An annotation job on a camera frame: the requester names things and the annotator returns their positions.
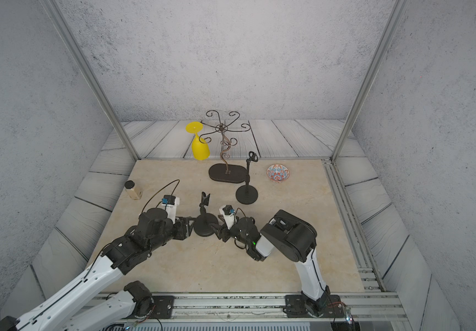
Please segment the black round stand base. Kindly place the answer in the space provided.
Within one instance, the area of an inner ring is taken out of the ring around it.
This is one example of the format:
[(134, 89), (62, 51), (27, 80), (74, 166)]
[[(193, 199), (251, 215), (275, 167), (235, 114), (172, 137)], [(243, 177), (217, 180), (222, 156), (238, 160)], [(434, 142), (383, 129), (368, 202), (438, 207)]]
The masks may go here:
[(255, 187), (244, 185), (237, 189), (235, 197), (240, 204), (250, 205), (258, 200), (259, 194)]

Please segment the black microphone stand pole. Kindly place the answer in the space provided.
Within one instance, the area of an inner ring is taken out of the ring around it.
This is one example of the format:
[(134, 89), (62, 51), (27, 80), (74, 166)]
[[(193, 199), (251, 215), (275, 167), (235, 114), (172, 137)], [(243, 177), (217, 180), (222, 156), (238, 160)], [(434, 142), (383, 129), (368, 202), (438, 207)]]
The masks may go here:
[(254, 152), (250, 151), (248, 153), (248, 158), (246, 159), (246, 170), (247, 170), (247, 176), (246, 176), (246, 190), (250, 186), (250, 164), (252, 162), (257, 162), (259, 160), (259, 156)]

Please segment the spare black microphone pole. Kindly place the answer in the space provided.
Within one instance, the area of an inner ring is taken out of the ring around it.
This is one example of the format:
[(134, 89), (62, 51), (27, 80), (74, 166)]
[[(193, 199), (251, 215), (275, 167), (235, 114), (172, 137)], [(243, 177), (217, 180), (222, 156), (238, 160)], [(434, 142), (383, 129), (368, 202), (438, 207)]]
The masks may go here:
[(209, 206), (210, 203), (210, 194), (206, 194), (205, 192), (201, 193), (201, 202), (199, 204), (199, 211), (200, 216), (205, 217), (207, 214), (206, 208)]

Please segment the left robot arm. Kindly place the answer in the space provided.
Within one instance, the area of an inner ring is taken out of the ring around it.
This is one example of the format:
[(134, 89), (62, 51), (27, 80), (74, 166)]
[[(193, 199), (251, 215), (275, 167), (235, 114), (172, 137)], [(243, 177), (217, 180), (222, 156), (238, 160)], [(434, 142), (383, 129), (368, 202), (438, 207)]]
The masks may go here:
[(21, 317), (4, 317), (0, 330), (59, 330), (104, 288), (128, 274), (170, 240), (192, 233), (194, 217), (171, 219), (160, 208), (141, 213), (139, 222), (106, 244), (94, 262), (52, 297)]

